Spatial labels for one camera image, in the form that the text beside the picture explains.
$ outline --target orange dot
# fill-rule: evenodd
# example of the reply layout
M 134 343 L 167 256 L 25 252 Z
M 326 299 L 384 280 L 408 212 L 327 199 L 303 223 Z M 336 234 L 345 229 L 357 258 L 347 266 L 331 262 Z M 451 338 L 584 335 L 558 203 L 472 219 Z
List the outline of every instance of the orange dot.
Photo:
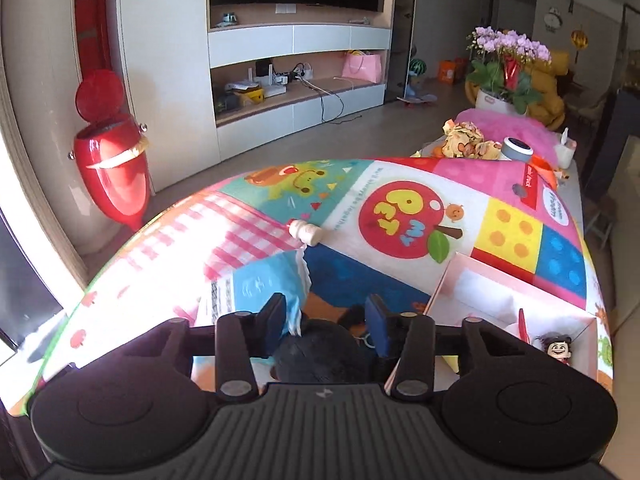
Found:
M 491 233 L 489 235 L 489 241 L 493 244 L 496 245 L 498 247 L 503 246 L 504 245 L 504 235 L 500 232 L 500 231 L 494 231 L 493 233 Z
M 511 220 L 511 215 L 509 214 L 508 211 L 505 211 L 504 209 L 498 209 L 495 215 L 498 217 L 498 220 L 500 222 L 507 223 L 509 220 Z
M 520 222 L 520 230 L 524 234 L 530 235 L 533 232 L 533 227 L 529 222 L 527 222 L 526 220 L 523 220 L 522 222 Z
M 513 252 L 516 253 L 516 256 L 521 258 L 526 258 L 529 256 L 529 250 L 523 244 L 515 244 L 513 247 Z

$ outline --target open cardboard box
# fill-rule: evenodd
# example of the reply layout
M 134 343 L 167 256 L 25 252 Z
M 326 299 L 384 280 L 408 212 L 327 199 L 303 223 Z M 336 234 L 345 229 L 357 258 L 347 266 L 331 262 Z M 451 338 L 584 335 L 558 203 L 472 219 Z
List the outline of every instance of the open cardboard box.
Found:
M 527 333 L 533 346 L 536 338 L 569 335 L 572 338 L 570 365 L 597 380 L 597 318 L 566 301 L 529 285 L 501 270 L 456 253 L 449 262 L 424 313 L 438 325 L 461 326 L 468 316 L 480 317 L 517 334 L 518 311 L 524 311 Z M 436 357 L 434 388 L 443 390 L 458 376 Z M 393 376 L 386 383 L 390 388 Z

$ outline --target doorway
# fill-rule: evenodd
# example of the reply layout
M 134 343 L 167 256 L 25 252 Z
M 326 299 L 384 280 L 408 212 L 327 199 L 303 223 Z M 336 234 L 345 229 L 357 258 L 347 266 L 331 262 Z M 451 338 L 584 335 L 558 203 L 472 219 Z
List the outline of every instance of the doorway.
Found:
M 396 0 L 391 30 L 385 103 L 404 97 L 414 32 L 415 0 Z

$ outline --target gold lantern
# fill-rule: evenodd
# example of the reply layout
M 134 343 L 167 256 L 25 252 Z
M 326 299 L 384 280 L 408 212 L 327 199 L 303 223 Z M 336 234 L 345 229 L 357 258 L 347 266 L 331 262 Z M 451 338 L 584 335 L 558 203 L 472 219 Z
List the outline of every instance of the gold lantern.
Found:
M 571 42 L 574 44 L 574 47 L 575 47 L 575 51 L 576 51 L 575 62 L 577 63 L 578 54 L 580 54 L 580 51 L 584 50 L 589 46 L 589 38 L 587 38 L 587 35 L 584 33 L 582 29 L 574 30 L 571 33 Z

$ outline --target orchid plant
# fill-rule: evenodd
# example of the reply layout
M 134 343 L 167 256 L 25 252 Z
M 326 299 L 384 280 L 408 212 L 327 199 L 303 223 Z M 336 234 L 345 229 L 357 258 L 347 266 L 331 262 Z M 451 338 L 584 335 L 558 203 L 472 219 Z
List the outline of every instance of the orchid plant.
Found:
M 513 104 L 519 114 L 527 106 L 542 100 L 542 95 L 531 87 L 531 76 L 523 68 L 535 60 L 551 61 L 549 49 L 539 41 L 531 41 L 526 34 L 514 30 L 507 33 L 491 27 L 477 27 L 469 36 L 469 49 L 481 59 L 473 60 L 474 71 L 467 80 L 482 91 Z

